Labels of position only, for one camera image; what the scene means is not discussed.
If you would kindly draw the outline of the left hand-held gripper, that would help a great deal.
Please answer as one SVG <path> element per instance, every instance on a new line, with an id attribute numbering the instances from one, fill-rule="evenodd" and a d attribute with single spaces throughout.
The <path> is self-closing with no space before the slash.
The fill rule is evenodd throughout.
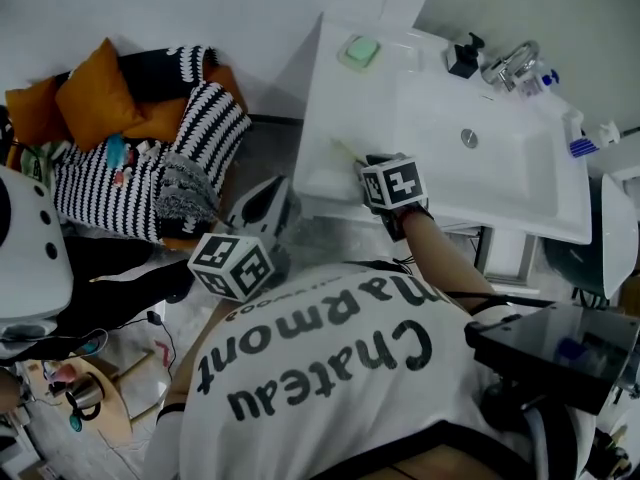
<path id="1" fill-rule="evenodd" d="M 248 190 L 234 204 L 227 226 L 244 233 L 205 233 L 188 261 L 194 277 L 211 294 L 248 302 L 282 284 L 291 255 L 277 241 L 291 210 L 290 180 L 274 176 Z"/>

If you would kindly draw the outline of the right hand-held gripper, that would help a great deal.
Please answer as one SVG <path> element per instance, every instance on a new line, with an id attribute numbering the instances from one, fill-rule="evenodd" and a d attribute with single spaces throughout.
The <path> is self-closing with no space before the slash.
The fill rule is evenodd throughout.
<path id="1" fill-rule="evenodd" d="M 406 238 L 403 221 L 413 213 L 428 217 L 426 185 L 415 157 L 403 153 L 368 154 L 366 163 L 353 162 L 364 205 L 381 222 L 394 242 Z"/>

